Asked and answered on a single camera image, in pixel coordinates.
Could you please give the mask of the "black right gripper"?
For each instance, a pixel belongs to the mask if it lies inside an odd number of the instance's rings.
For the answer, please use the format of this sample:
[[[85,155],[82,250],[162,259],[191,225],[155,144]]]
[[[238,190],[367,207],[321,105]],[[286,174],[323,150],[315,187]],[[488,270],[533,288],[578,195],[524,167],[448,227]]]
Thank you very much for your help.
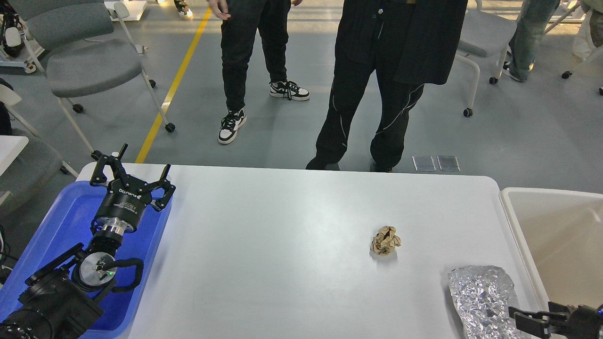
[[[549,338],[550,333],[556,333],[567,339],[601,339],[602,307],[602,305],[597,308],[586,305],[575,307],[548,302],[551,312],[549,316],[545,312],[533,313],[516,307],[508,307],[508,313],[510,318],[514,319],[518,330],[538,338]]]

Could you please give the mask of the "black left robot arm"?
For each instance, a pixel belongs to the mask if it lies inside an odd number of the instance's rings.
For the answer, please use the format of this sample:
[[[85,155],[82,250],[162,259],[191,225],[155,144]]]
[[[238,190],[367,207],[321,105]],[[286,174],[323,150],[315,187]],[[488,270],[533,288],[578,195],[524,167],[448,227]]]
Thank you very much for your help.
[[[3,339],[113,339],[132,321],[175,186],[92,153],[89,183],[61,191],[1,290]]]

